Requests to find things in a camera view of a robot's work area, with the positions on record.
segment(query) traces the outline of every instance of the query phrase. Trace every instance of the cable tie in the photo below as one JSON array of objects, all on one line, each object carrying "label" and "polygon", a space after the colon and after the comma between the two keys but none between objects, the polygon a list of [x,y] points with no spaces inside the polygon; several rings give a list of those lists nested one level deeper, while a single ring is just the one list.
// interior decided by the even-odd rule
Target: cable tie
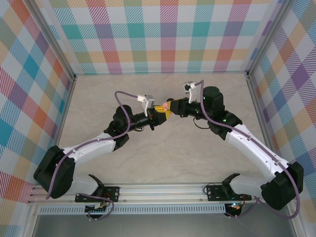
[{"label": "cable tie", "polygon": [[247,140],[248,141],[251,141],[251,139],[253,138],[254,136],[253,136],[253,134],[251,133],[250,135],[249,135],[249,137],[247,138]]}]

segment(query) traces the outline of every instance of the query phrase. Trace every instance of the metal grille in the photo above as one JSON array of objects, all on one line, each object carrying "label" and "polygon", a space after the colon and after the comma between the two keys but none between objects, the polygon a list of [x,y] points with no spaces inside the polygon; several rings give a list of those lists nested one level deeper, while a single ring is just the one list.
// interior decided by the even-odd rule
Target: metal grille
[{"label": "metal grille", "polygon": [[[224,204],[156,204],[156,205],[122,205],[116,204],[112,214],[203,214],[225,213]],[[85,214],[84,205],[46,205],[39,215],[81,215]]]}]

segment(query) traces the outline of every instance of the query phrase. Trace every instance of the marble floor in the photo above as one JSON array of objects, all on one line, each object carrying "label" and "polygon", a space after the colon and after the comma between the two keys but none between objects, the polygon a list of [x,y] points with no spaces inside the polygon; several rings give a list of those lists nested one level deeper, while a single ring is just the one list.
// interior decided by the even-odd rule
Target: marble floor
[{"label": "marble floor", "polygon": [[[236,114],[263,141],[244,74],[144,74],[79,76],[70,104],[60,147],[94,138],[106,129],[118,106],[114,92],[151,94],[155,104],[186,97],[183,83],[204,79],[219,87],[226,109]],[[119,95],[133,113],[142,112],[136,99]],[[206,126],[206,121],[197,124]],[[151,131],[130,132],[119,150],[87,162],[79,176],[94,174],[105,183],[220,182],[232,173],[261,177],[247,157],[209,130],[194,126],[191,118],[171,115]]]}]

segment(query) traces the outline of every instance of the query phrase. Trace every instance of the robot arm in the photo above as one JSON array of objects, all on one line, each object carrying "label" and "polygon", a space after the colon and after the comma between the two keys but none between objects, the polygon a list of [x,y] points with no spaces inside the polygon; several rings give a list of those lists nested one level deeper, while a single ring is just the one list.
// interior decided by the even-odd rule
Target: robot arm
[{"label": "robot arm", "polygon": [[[128,105],[123,105],[131,122],[128,132],[138,130],[147,125],[151,130],[154,130],[155,126],[164,123],[171,114],[170,111],[163,110],[162,106],[154,106],[152,96],[138,96],[137,100],[143,104],[143,113],[133,115],[132,109]],[[65,154],[69,154],[59,166],[50,196],[52,198],[59,198],[69,192],[92,194],[100,197],[98,192],[102,193],[103,184],[101,181],[93,175],[90,175],[92,179],[77,178],[74,177],[74,172],[76,168],[89,160],[121,148],[129,140],[128,134],[116,139],[110,138],[123,134],[127,130],[127,127],[127,117],[122,108],[118,107],[109,127],[96,138],[63,149],[60,149],[58,146],[49,148],[34,173],[34,179],[48,192],[57,164]]]},{"label": "robot arm", "polygon": [[[184,85],[184,89],[186,93],[190,94],[190,97],[180,100],[169,99],[168,108],[182,118],[193,116],[196,119],[207,120],[202,111],[201,104],[196,102],[198,92],[195,84],[188,82]],[[232,174],[222,182],[223,191],[228,198],[236,194],[256,196],[263,198],[272,208],[281,210],[296,197],[296,194],[292,183],[279,164],[282,164],[287,169],[293,177],[299,193],[302,192],[304,171],[299,163],[290,164],[255,138],[237,116],[225,110],[223,94],[217,87],[205,87],[202,98],[205,111],[213,121],[236,129],[232,130],[208,121],[207,124],[210,130],[219,135],[224,141],[237,147],[264,175],[263,179],[258,179],[245,177],[237,173]],[[247,134],[248,138],[237,131]],[[268,151],[268,153],[264,152],[253,140]]]}]

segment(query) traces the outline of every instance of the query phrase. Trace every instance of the checkered pattern panel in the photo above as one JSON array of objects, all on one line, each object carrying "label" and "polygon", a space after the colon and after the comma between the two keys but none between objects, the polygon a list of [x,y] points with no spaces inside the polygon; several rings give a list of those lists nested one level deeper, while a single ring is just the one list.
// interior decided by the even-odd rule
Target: checkered pattern panel
[{"label": "checkered pattern panel", "polygon": [[37,3],[37,5],[38,5],[43,17],[45,18],[47,24],[49,25],[52,33],[54,34],[55,39],[57,40],[58,44],[60,45],[61,50],[64,52],[64,54],[65,54],[65,56],[66,56],[66,58],[67,58],[67,60],[68,60],[68,62],[70,64],[70,66],[72,67],[73,71],[76,72],[77,70],[76,70],[75,65],[73,63],[73,60],[70,57],[69,52],[66,50],[66,47],[65,47],[63,41],[61,40],[60,35],[58,34],[58,32],[56,30],[56,27],[52,23],[52,20],[48,17],[48,13],[47,13],[46,9],[44,8],[44,5],[43,5],[42,1],[41,0],[35,0],[35,2]]},{"label": "checkered pattern panel", "polygon": [[72,62],[98,74],[244,71],[271,0],[49,3],[51,11],[39,6],[53,11],[44,14],[50,24],[49,18],[58,19],[55,29],[65,36]]},{"label": "checkered pattern panel", "polygon": [[252,62],[253,62],[253,60],[254,60],[254,58],[256,57],[256,55],[257,55],[257,53],[258,53],[258,50],[260,49],[262,43],[264,42],[264,40],[265,40],[265,38],[266,38],[266,35],[267,35],[267,33],[268,33],[268,31],[269,31],[269,29],[270,29],[270,27],[271,27],[273,21],[275,20],[277,14],[278,14],[278,11],[280,10],[280,8],[281,8],[283,2],[284,2],[284,0],[278,0],[278,1],[277,1],[277,4],[276,4],[276,6],[275,6],[275,8],[274,8],[274,10],[273,10],[273,12],[272,12],[272,14],[271,14],[269,20],[268,20],[268,23],[267,23],[265,29],[263,30],[263,32],[262,32],[262,34],[261,34],[261,36],[260,36],[260,39],[259,39],[259,41],[258,41],[257,44],[256,44],[255,49],[254,49],[253,52],[252,52],[252,55],[251,55],[251,57],[250,57],[250,60],[249,60],[249,62],[248,62],[248,64],[247,64],[247,66],[246,66],[246,71],[249,71],[249,68],[250,68],[250,66],[251,66],[251,64],[252,64]]},{"label": "checkered pattern panel", "polygon": [[295,2],[253,82],[276,152],[304,167],[305,225],[316,236],[315,0]]},{"label": "checkered pattern panel", "polygon": [[13,237],[71,80],[22,0],[0,6],[0,236]]}]

